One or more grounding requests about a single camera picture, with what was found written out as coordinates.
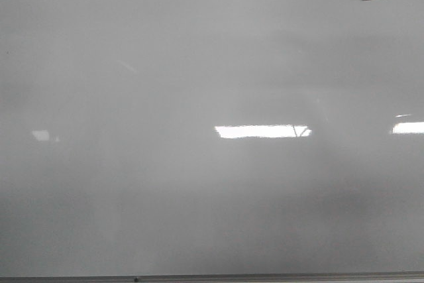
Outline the white glossy whiteboard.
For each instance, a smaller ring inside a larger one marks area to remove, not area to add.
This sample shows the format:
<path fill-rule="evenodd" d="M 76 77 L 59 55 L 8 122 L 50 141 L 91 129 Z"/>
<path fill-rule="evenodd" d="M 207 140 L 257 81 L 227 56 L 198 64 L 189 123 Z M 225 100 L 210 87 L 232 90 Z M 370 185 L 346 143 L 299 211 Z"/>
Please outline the white glossy whiteboard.
<path fill-rule="evenodd" d="M 423 0 L 1 0 L 1 275 L 423 270 Z"/>

